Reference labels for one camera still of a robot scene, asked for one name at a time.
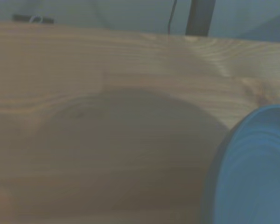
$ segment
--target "wooden table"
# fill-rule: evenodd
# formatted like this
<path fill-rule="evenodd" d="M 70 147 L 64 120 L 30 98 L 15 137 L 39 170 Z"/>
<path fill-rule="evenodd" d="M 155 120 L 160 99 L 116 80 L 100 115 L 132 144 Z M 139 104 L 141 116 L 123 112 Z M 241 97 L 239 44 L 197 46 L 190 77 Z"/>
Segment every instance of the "wooden table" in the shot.
<path fill-rule="evenodd" d="M 197 223 L 216 146 L 274 103 L 280 44 L 0 23 L 0 209 Z"/>

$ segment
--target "wall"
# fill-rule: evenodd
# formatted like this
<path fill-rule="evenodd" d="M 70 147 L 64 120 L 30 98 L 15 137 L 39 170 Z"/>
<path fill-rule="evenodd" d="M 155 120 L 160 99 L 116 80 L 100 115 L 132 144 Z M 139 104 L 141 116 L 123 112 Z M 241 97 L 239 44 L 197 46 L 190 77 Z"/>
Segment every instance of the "wall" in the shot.
<path fill-rule="evenodd" d="M 280 15 L 280 0 L 217 0 L 210 36 L 237 37 Z"/>
<path fill-rule="evenodd" d="M 173 34 L 185 33 L 190 4 L 178 0 Z M 173 0 L 0 0 L 0 20 L 17 12 L 50 16 L 71 26 L 166 33 L 172 5 Z"/>

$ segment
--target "black cable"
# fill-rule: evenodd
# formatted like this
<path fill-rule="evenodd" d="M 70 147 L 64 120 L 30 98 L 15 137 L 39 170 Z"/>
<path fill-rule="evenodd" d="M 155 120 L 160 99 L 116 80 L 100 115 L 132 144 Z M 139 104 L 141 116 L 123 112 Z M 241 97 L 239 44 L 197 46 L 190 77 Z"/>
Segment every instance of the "black cable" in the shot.
<path fill-rule="evenodd" d="M 173 6 L 172 6 L 172 9 L 171 9 L 171 14 L 170 14 L 168 26 L 167 26 L 168 35 L 170 34 L 170 28 L 171 28 L 171 23 L 172 23 L 172 20 L 173 20 L 176 4 L 177 4 L 177 0 L 174 0 Z"/>

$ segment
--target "blue plastic container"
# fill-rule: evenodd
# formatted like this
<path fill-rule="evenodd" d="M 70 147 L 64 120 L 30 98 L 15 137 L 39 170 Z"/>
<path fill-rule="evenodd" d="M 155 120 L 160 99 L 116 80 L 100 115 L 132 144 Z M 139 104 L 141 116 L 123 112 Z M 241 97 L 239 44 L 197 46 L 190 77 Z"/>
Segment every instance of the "blue plastic container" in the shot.
<path fill-rule="evenodd" d="M 200 224 L 280 224 L 280 105 L 249 114 L 219 146 Z"/>

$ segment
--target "black object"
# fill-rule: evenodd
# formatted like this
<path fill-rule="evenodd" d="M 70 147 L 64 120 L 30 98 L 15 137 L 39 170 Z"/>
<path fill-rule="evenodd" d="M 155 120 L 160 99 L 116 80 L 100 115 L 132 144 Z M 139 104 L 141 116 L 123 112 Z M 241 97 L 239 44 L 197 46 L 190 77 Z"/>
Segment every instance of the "black object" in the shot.
<path fill-rule="evenodd" d="M 14 14 L 13 21 L 19 22 L 35 22 L 35 23 L 43 23 L 43 24 L 54 24 L 54 19 L 49 17 L 43 17 L 38 15 L 20 15 Z"/>
<path fill-rule="evenodd" d="M 207 36 L 216 0 L 192 0 L 186 35 Z"/>

